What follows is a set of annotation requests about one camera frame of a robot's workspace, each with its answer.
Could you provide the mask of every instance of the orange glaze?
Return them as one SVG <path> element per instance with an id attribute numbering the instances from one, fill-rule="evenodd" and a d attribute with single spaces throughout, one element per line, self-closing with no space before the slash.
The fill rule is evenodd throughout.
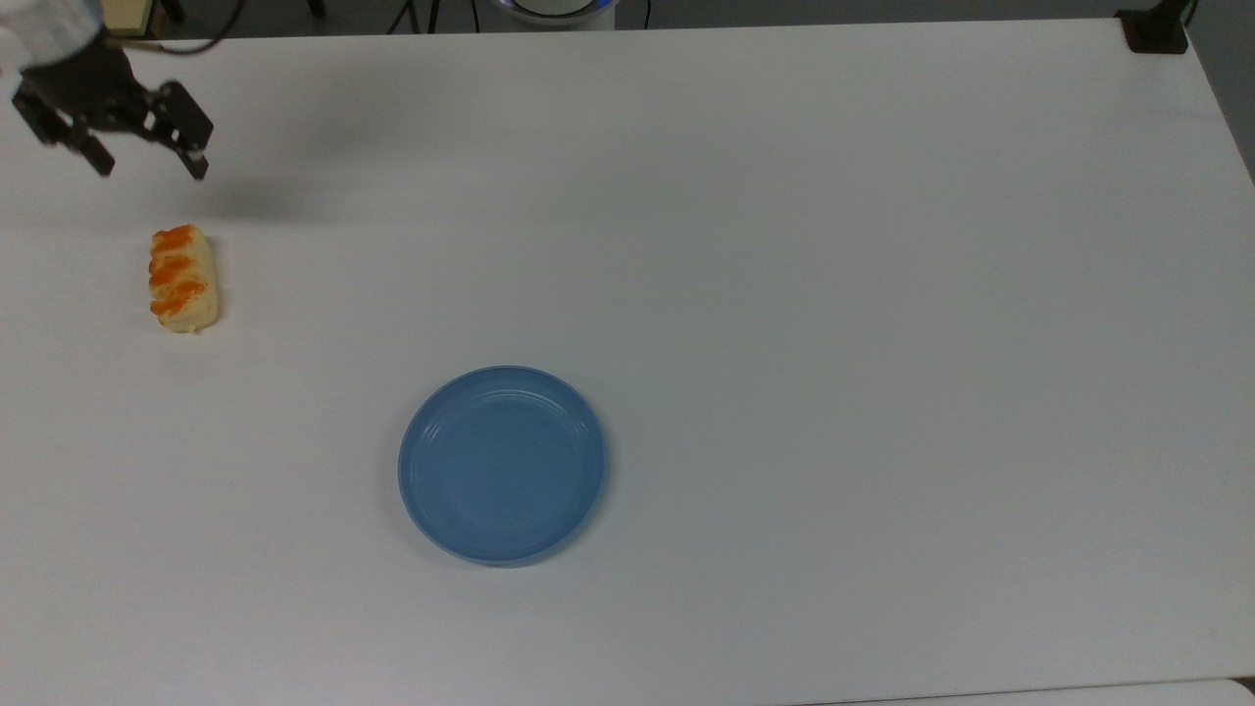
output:
<path id="1" fill-rule="evenodd" d="M 205 283 L 200 281 L 184 281 L 176 285 L 173 288 L 166 292 L 166 297 L 161 301 L 153 301 L 148 305 L 148 310 L 158 316 L 168 316 L 177 312 L 179 308 L 187 305 L 193 296 L 200 295 L 205 291 Z"/>
<path id="2" fill-rule="evenodd" d="M 184 255 L 168 255 L 148 263 L 148 286 L 161 287 L 174 283 L 178 275 L 192 265 L 192 258 Z"/>
<path id="3" fill-rule="evenodd" d="M 192 224 L 178 226 L 171 229 L 158 231 L 153 234 L 152 253 L 179 250 L 192 243 Z"/>

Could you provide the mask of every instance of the black clamp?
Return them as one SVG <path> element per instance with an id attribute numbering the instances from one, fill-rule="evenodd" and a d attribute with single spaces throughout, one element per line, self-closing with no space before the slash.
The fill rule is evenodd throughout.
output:
<path id="1" fill-rule="evenodd" d="M 179 83 L 157 90 L 141 85 L 127 55 L 107 39 L 102 31 L 61 61 L 24 69 L 13 97 L 18 113 L 40 142 L 64 144 L 100 176 L 109 176 L 114 159 L 93 130 L 129 132 L 156 142 L 178 154 L 192 177 L 205 178 L 203 152 L 213 123 Z"/>
<path id="2" fill-rule="evenodd" d="M 1124 40 L 1137 54 L 1185 54 L 1190 40 L 1185 36 L 1181 15 L 1194 0 L 1163 0 L 1150 10 L 1116 13 L 1124 26 Z"/>

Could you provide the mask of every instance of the black cable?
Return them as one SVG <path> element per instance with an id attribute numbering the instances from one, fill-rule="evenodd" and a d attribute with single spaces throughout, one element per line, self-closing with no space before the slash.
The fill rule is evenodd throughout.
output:
<path id="1" fill-rule="evenodd" d="M 432 11 L 427 14 L 427 34 L 435 34 L 435 18 L 439 14 L 441 14 L 441 0 L 432 0 Z"/>
<path id="2" fill-rule="evenodd" d="M 1185 21 L 1181 23 L 1185 26 L 1190 26 L 1190 21 L 1194 20 L 1194 11 L 1199 9 L 1199 0 L 1194 0 L 1190 4 L 1190 13 L 1185 16 Z"/>
<path id="3" fill-rule="evenodd" d="M 193 54 L 203 54 L 203 53 L 208 51 L 210 49 L 213 49 L 215 46 L 217 46 L 218 41 L 222 41 L 223 39 L 226 39 L 227 33 L 231 31 L 231 28 L 235 26 L 236 20 L 240 19 L 240 14 L 243 13 L 243 5 L 248 0 L 237 0 L 236 1 L 236 9 L 232 10 L 231 11 L 231 16 L 227 18 L 227 24 L 222 25 L 222 29 L 218 30 L 218 33 L 213 36 L 213 39 L 206 41 L 205 44 L 202 44 L 200 46 L 192 46 L 192 48 L 188 48 L 188 49 L 174 49 L 174 48 L 164 46 L 164 45 L 161 45 L 161 44 L 156 44 L 156 45 L 143 44 L 143 45 L 139 45 L 137 48 L 153 49 L 156 51 L 161 51 L 162 54 L 174 54 L 177 56 L 191 56 Z"/>
<path id="4" fill-rule="evenodd" d="M 414 10 L 414 0 L 405 0 L 405 4 L 400 6 L 400 11 L 397 13 L 397 19 L 393 20 L 392 26 L 388 28 L 388 34 L 397 31 L 400 26 L 400 20 L 409 15 L 409 31 L 413 34 L 420 34 L 418 31 L 418 13 Z"/>

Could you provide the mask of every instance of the black stand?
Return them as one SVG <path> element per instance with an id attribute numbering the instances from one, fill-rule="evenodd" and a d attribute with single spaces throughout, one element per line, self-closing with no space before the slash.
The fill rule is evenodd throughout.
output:
<path id="1" fill-rule="evenodd" d="M 388 28 L 388 34 L 397 31 L 400 25 L 400 20 L 409 15 L 409 31 L 412 34 L 418 34 L 418 10 L 414 9 L 414 0 L 405 0 L 405 4 L 400 6 L 400 13 L 397 13 L 397 19 L 393 20 L 390 28 Z"/>
<path id="2" fill-rule="evenodd" d="M 1185 38 L 1181 15 L 1190 0 L 1162 0 L 1150 10 L 1116 13 L 1124 25 L 1124 40 L 1137 54 L 1185 54 L 1190 40 Z"/>

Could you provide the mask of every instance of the blue plate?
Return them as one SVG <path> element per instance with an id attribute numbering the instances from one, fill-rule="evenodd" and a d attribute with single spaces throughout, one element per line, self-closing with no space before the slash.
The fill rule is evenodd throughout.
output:
<path id="1" fill-rule="evenodd" d="M 441 549 L 491 566 L 542 559 L 575 537 L 606 475 L 592 410 L 531 369 L 484 369 L 414 415 L 397 464 L 409 517 Z"/>

